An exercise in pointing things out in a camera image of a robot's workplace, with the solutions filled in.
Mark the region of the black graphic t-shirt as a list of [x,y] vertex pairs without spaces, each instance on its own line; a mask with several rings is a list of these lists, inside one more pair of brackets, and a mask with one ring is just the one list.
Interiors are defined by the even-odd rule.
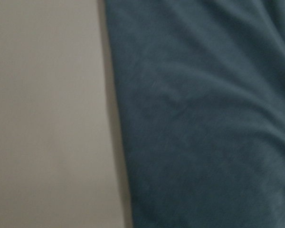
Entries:
[[105,3],[136,228],[285,228],[285,0]]

